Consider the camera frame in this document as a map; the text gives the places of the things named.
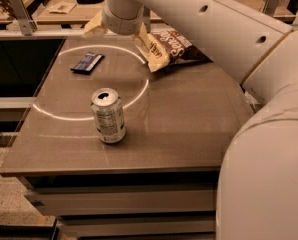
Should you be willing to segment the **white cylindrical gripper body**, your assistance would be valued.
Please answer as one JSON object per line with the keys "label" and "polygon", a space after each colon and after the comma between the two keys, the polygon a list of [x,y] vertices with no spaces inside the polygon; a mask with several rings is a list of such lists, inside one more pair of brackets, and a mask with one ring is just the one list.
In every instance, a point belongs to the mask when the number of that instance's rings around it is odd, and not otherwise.
{"label": "white cylindrical gripper body", "polygon": [[144,6],[140,5],[135,15],[128,19],[126,16],[117,16],[108,6],[105,6],[102,10],[102,22],[108,30],[116,34],[133,35],[141,28],[143,9]]}

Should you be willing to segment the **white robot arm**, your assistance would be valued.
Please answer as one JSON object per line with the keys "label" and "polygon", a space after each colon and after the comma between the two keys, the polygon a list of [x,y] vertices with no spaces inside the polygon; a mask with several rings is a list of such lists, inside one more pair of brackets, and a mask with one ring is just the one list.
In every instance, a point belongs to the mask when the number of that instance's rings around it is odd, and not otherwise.
{"label": "white robot arm", "polygon": [[298,240],[298,31],[234,0],[106,0],[92,33],[139,31],[149,8],[263,107],[223,158],[217,240]]}

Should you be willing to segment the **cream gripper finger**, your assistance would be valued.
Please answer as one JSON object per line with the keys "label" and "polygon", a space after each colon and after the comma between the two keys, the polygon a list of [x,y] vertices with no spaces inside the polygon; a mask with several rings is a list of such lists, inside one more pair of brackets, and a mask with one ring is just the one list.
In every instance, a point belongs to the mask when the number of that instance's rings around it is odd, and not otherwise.
{"label": "cream gripper finger", "polygon": [[108,31],[105,23],[103,22],[102,12],[98,12],[85,26],[84,35],[94,36],[106,34]]}
{"label": "cream gripper finger", "polygon": [[145,24],[142,24],[140,30],[133,37],[136,47],[144,53],[150,52],[150,39]]}

